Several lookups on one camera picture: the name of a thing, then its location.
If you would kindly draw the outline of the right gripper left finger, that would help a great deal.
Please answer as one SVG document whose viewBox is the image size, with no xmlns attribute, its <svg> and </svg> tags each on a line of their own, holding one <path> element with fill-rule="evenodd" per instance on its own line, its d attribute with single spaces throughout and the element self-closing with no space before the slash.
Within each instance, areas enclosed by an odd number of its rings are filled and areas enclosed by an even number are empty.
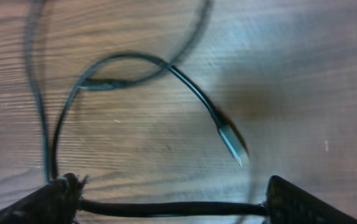
<svg viewBox="0 0 357 224">
<path fill-rule="evenodd" d="M 0 224 L 72 224 L 88 177 L 68 173 L 0 210 Z"/>
</svg>

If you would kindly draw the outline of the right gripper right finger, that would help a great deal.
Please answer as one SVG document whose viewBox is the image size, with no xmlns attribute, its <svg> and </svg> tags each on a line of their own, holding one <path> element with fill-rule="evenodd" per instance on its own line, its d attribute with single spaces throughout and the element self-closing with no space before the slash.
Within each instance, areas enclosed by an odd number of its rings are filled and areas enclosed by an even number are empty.
<svg viewBox="0 0 357 224">
<path fill-rule="evenodd" d="M 271 176 L 265 208 L 270 224 L 357 224 L 357 219 L 289 181 Z"/>
</svg>

